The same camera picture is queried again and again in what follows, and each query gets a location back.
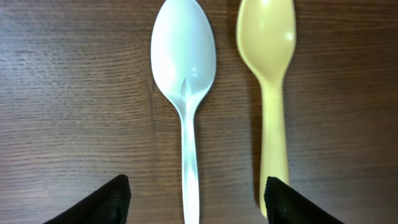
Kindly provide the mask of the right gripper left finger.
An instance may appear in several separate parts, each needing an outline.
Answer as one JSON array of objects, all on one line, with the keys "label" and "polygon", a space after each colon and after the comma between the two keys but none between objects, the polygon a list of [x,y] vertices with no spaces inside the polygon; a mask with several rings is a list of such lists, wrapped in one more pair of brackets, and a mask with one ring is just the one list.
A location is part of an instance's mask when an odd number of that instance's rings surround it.
[{"label": "right gripper left finger", "polygon": [[118,175],[45,224],[126,224],[131,189],[126,175]]}]

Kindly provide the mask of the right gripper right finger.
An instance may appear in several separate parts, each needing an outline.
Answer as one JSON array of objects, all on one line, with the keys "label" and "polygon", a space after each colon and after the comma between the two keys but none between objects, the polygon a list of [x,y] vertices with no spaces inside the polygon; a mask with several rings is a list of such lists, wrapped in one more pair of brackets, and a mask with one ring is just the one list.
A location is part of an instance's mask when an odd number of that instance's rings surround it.
[{"label": "right gripper right finger", "polygon": [[343,224],[277,177],[268,177],[264,201],[269,224]]}]

